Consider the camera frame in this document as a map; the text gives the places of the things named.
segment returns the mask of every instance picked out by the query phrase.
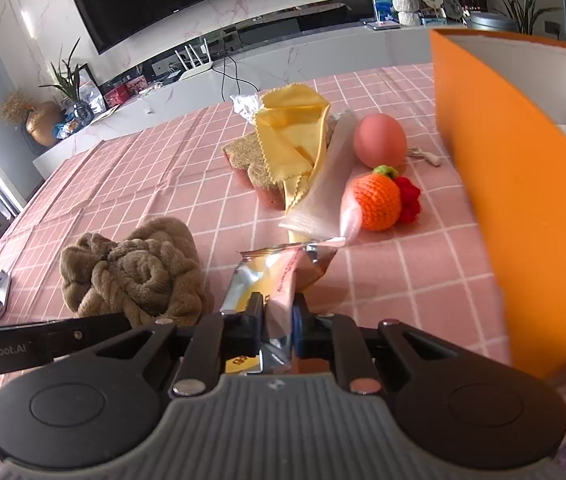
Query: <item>gift box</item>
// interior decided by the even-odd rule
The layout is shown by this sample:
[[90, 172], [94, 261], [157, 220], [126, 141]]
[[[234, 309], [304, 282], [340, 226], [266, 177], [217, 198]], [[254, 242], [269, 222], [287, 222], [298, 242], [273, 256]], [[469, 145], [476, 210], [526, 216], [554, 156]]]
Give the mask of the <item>gift box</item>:
[[137, 95], [141, 90], [147, 88], [147, 80], [144, 75], [140, 75], [125, 83], [125, 86], [128, 88], [130, 95]]
[[128, 92], [128, 87], [124, 84], [120, 84], [115, 89], [110, 90], [105, 94], [105, 101], [109, 108], [116, 105], [122, 105], [125, 101], [130, 98], [130, 92]]
[[502, 289], [512, 364], [550, 377], [566, 366], [566, 43], [439, 29], [431, 44], [436, 125]]

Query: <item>brown knitted fabric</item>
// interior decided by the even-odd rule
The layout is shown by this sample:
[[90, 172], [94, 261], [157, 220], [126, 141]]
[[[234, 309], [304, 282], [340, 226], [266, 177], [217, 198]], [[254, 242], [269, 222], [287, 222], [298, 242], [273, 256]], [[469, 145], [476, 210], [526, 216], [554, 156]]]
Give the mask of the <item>brown knitted fabric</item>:
[[193, 325], [211, 306], [187, 226], [157, 218], [116, 243], [86, 233], [61, 253], [66, 305], [79, 316], [122, 312], [132, 326], [169, 317]]

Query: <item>yellow napkin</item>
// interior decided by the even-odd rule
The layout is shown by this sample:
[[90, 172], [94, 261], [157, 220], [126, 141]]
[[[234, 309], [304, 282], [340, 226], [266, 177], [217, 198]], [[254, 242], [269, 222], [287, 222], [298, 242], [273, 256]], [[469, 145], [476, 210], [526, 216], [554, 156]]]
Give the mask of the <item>yellow napkin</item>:
[[285, 210], [303, 198], [325, 153], [330, 104], [309, 86], [292, 84], [263, 96], [256, 134], [269, 175], [283, 182]]

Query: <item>pink egg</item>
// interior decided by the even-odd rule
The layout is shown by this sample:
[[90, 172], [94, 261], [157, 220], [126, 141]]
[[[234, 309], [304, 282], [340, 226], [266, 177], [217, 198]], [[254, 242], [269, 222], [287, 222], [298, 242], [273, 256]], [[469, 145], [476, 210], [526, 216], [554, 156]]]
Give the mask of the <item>pink egg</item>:
[[401, 124], [386, 114], [368, 115], [354, 132], [354, 153], [370, 168], [382, 164], [398, 168], [407, 154], [407, 140]]

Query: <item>metal canister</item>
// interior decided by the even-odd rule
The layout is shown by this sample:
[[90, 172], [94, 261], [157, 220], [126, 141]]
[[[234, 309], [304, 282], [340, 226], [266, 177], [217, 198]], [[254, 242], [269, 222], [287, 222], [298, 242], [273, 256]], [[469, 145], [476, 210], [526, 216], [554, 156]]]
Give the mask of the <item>metal canister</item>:
[[516, 22], [507, 16], [495, 12], [470, 12], [465, 18], [467, 28], [473, 30], [496, 30], [499, 32], [517, 32]]

